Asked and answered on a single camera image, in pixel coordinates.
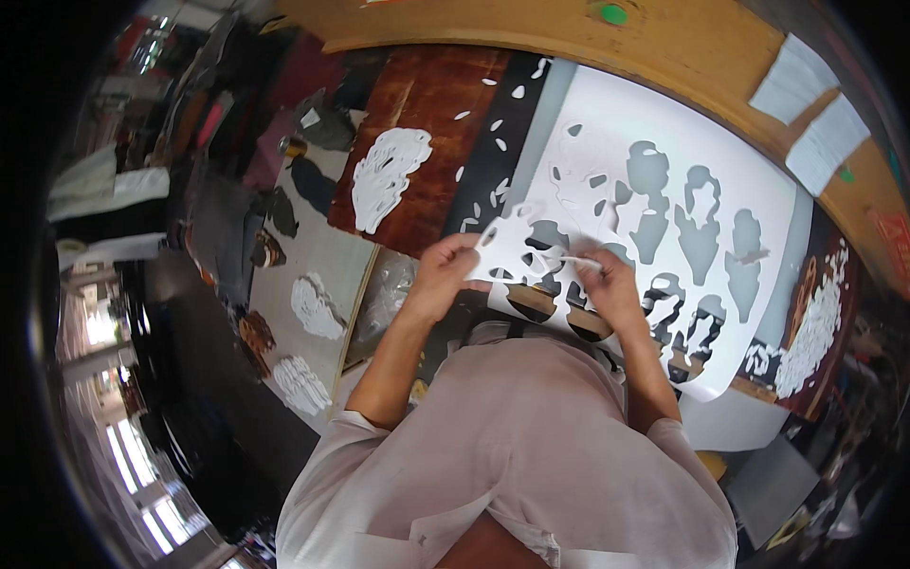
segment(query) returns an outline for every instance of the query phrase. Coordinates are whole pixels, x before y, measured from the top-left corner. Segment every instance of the red label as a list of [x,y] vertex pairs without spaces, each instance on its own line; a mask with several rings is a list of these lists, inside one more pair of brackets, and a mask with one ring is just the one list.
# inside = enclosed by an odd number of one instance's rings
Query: red label
[[901,214],[881,215],[870,209],[869,218],[875,223],[878,235],[888,248],[888,256],[897,277],[904,283],[910,280],[910,229]]

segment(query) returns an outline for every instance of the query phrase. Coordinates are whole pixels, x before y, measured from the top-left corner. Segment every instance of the man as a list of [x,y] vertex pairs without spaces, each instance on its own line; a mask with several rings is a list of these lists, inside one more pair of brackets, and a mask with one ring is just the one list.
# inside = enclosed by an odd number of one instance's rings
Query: man
[[459,290],[489,289],[464,280],[476,242],[453,235],[424,254],[290,491],[279,569],[732,567],[730,506],[683,435],[632,270],[608,251],[579,277],[622,345],[628,419],[590,346],[484,324],[405,418],[430,328]]

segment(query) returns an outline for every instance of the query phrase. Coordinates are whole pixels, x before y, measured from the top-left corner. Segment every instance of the hand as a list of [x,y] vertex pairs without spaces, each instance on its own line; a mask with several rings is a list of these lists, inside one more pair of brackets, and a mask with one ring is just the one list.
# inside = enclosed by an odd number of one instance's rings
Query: hand
[[424,251],[417,278],[399,315],[435,324],[445,317],[459,290],[489,292],[489,282],[464,279],[477,266],[479,258],[473,247],[478,239],[477,233],[456,233]]
[[648,323],[635,288],[635,271],[607,249],[595,249],[581,254],[603,265],[603,270],[587,269],[576,265],[576,271],[585,292],[597,313],[620,336],[644,332],[648,336]]

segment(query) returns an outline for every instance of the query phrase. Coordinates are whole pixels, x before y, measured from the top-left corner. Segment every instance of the green dot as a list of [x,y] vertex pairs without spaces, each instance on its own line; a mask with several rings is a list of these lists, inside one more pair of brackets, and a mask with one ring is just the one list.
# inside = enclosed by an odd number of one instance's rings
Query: green dot
[[629,15],[625,13],[625,10],[616,4],[608,4],[601,8],[601,17],[604,21],[613,25],[623,25],[629,19]]

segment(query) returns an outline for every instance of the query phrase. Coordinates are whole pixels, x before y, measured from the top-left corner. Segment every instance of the paper sheet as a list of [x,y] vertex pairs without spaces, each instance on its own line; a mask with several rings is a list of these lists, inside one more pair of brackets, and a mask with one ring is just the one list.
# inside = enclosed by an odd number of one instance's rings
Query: paper sheet
[[790,34],[749,105],[789,125],[822,93],[838,85],[831,67]]
[[786,165],[818,197],[837,168],[868,136],[863,119],[842,93],[790,148]]

